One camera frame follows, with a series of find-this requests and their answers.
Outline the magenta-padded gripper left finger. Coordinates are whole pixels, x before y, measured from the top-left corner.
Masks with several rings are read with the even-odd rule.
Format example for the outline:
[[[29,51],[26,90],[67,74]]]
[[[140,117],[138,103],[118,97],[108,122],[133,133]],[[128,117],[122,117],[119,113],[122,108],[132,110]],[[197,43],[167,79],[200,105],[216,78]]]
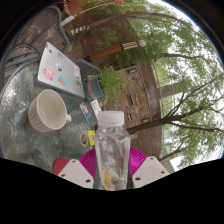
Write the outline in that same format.
[[[95,149],[92,148],[80,159],[57,160],[57,175],[84,188],[94,188],[94,179],[97,172]]]

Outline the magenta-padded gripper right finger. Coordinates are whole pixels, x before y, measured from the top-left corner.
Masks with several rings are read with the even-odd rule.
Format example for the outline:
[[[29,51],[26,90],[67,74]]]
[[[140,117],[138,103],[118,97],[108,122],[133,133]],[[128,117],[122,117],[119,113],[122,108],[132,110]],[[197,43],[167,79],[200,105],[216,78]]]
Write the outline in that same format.
[[[154,156],[146,157],[133,147],[130,148],[129,172],[134,188],[143,187],[169,174]]]

